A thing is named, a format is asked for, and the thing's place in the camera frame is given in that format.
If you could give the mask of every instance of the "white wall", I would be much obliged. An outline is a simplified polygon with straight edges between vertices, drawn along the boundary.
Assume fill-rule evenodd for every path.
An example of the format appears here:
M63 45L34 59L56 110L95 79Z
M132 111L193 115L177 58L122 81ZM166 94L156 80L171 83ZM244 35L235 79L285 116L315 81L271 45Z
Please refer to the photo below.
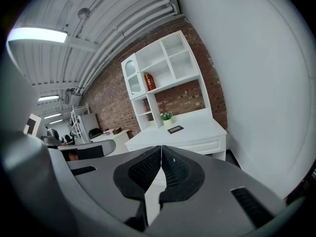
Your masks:
M315 160L315 40L289 0L179 0L217 69L242 169L287 196Z
M62 121L56 124L51 124L48 126L48 129L55 129L58 134L59 134L59 138L64 137L65 135L70 133L70 125L69 125L69 121Z

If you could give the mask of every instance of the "potted plant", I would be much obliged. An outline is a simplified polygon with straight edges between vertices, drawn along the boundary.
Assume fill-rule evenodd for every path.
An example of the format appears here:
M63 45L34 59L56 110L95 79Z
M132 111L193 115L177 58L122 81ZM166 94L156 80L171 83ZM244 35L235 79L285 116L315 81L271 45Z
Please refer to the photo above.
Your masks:
M163 120L164 126L171 126L172 125L172 112L161 113L161 119Z

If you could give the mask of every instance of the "small green plant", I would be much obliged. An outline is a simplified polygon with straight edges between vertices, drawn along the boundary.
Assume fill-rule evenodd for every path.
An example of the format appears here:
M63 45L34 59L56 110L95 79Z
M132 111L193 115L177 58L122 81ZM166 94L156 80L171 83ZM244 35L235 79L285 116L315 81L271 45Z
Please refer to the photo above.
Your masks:
M160 116L162 120L169 120L172 117L172 112L161 113Z

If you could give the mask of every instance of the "ceiling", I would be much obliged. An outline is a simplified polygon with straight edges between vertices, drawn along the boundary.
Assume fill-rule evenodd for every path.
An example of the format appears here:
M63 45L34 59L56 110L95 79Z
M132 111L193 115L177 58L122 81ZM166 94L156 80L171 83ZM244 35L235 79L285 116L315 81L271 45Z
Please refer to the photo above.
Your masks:
M33 0L15 28L40 27L68 35L65 43L42 40L8 43L11 58L39 95L60 97L57 101L39 102L33 113L41 118L62 113L62 119L69 118L72 105L79 104L81 95L115 54L145 33L144 27L165 18L172 20L178 13L176 0L160 5L161 1ZM88 18L78 17L82 8L89 8ZM155 18L142 21L149 15ZM48 119L46 124L58 119Z

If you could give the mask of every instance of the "white pot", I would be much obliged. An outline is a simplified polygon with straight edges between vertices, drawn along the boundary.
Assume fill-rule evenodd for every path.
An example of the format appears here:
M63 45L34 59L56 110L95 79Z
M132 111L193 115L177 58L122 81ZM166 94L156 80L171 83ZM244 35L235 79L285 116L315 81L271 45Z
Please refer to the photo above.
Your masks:
M163 121L163 125L166 126L166 127L169 127L172 125L172 118L171 119L168 119L168 120L164 120Z

